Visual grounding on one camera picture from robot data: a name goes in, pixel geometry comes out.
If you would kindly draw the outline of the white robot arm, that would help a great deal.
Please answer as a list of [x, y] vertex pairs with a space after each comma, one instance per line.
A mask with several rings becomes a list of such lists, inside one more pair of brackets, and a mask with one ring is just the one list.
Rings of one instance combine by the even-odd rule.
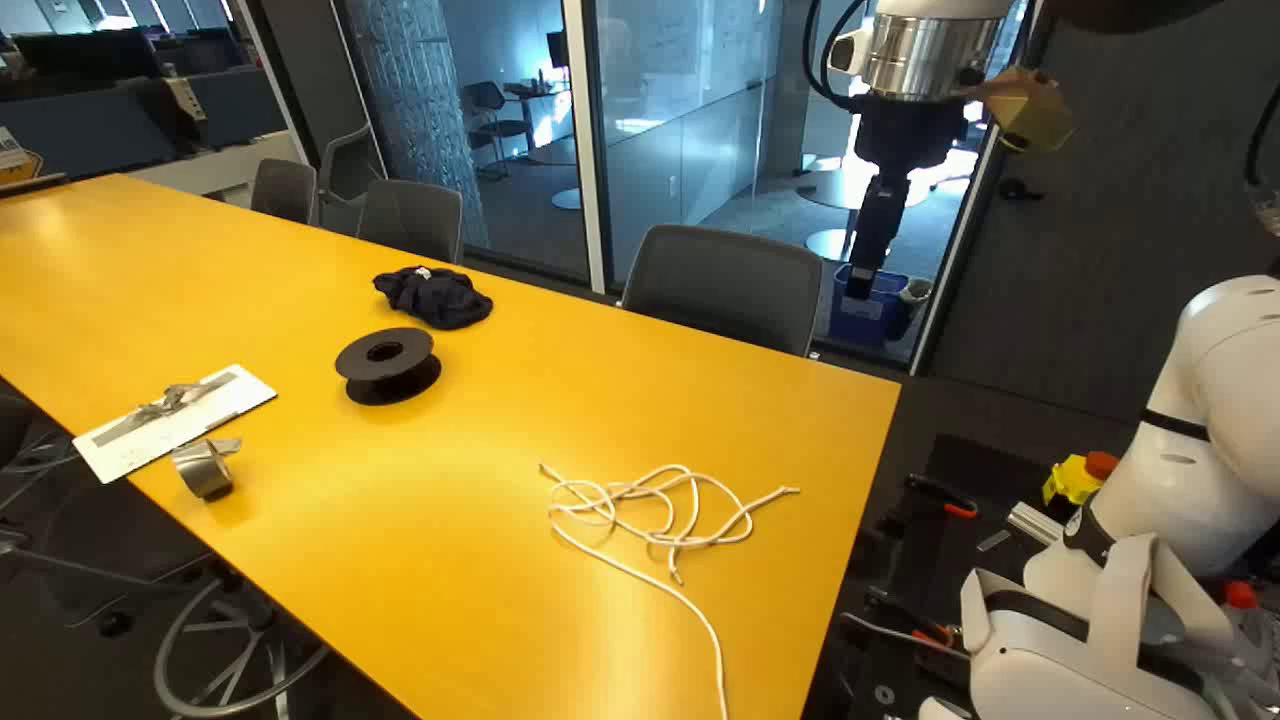
[[876, 167], [850, 217], [850, 284], [863, 298], [897, 240], [911, 172], [938, 167], [966, 132], [966, 101], [989, 75], [989, 48], [1012, 0], [876, 0], [838, 33], [823, 65], [859, 80], [851, 153]]

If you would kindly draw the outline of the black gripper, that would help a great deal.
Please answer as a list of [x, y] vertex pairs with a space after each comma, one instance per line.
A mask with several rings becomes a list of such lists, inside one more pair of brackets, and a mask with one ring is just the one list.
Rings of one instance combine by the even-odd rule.
[[888, 95], [863, 101], [857, 157], [869, 158], [876, 175], [857, 213], [850, 296], [863, 298], [876, 281], [876, 268], [884, 268], [904, 221], [910, 175], [917, 167], [938, 167], [959, 132], [966, 132], [959, 101], [888, 101]]

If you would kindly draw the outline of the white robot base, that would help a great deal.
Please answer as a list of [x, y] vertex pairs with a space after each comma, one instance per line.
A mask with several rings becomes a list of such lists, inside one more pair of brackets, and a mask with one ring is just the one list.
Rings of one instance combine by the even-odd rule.
[[1195, 292], [1115, 473], [1018, 580], [959, 585], [968, 695], [911, 720], [1275, 720], [1275, 612], [1217, 592], [1280, 521], [1280, 281]]

